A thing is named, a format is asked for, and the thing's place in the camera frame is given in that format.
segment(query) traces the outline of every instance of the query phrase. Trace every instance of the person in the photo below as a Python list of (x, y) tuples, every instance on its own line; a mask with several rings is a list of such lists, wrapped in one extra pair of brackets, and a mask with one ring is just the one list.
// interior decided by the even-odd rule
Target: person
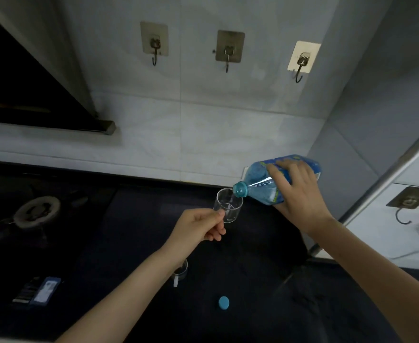
[[(275, 207), (323, 247), (361, 286), (398, 336), (419, 342), (419, 282), (378, 254), (332, 217), (311, 168), (304, 162), (277, 162), (268, 171), (284, 197)], [(224, 211), (185, 210), (166, 243), (117, 288), (79, 319), (58, 343), (123, 342), (157, 291), (203, 240), (220, 241)]]

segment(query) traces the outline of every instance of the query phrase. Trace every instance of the bottle neck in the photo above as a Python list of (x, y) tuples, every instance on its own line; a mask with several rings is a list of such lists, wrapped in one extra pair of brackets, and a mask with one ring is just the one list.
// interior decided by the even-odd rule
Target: bottle neck
[(236, 197), (246, 197), (248, 193), (247, 184), (240, 181), (233, 185), (233, 194)]

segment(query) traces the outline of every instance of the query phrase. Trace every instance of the wall hook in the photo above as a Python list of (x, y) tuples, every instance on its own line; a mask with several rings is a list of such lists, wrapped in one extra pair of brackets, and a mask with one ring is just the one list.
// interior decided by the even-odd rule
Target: wall hook
[(398, 209), (397, 209), (397, 211), (395, 212), (395, 219), (397, 219), (397, 221), (398, 221), (400, 224), (403, 224), (403, 225), (408, 225), (408, 224), (411, 224), (411, 223), (412, 223), (412, 221), (411, 221), (411, 220), (410, 220), (410, 221), (408, 221), (407, 223), (404, 223), (403, 221), (401, 221), (400, 219), (398, 219), (398, 212), (400, 212), (402, 209), (403, 209), (403, 207), (400, 207), (400, 208), (398, 208)]
[(310, 57), (309, 53), (301, 53), (300, 54), (300, 57), (298, 58), (298, 61), (297, 61), (298, 70), (297, 70), (297, 74), (295, 75), (295, 82), (296, 83), (300, 83), (301, 79), (303, 78), (303, 76), (301, 76), (300, 79), (297, 80), (298, 74), (300, 73), (300, 70), (301, 70), (302, 66), (306, 66), (308, 64), (309, 57)]
[(152, 64), (155, 66), (157, 65), (157, 49), (160, 49), (160, 40), (157, 38), (151, 38), (151, 47), (154, 49)]
[(227, 56), (227, 63), (225, 64), (225, 73), (228, 73), (229, 72), (229, 60), (230, 60), (230, 56), (233, 56), (233, 54), (235, 54), (235, 47), (233, 47), (233, 46), (226, 46), (225, 49), (224, 49), (224, 54)]

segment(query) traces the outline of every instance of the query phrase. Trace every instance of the water bottle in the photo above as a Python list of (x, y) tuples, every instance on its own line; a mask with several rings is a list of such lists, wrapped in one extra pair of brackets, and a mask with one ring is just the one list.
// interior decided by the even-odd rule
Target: water bottle
[[(321, 175), (321, 167), (317, 161), (305, 158), (301, 155), (289, 155), (280, 158), (270, 159), (266, 161), (254, 162), (246, 172), (246, 176), (243, 181), (240, 181), (233, 185), (233, 194), (236, 197), (251, 196), (257, 201), (263, 204), (272, 205), (284, 202), (284, 197), (276, 187), (273, 179), (270, 177), (269, 172), (266, 169), (267, 164), (274, 164), (277, 160), (283, 159), (302, 160), (306, 162), (313, 170), (317, 179)], [(286, 169), (275, 165), (287, 179), (289, 183), (292, 183), (289, 173)]]

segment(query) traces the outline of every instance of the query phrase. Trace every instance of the burner cap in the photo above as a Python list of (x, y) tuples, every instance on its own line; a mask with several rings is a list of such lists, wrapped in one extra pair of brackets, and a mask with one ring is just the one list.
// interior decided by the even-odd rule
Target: burner cap
[(60, 200), (43, 196), (25, 203), (14, 214), (14, 223), (21, 229), (29, 229), (50, 223), (60, 211)]

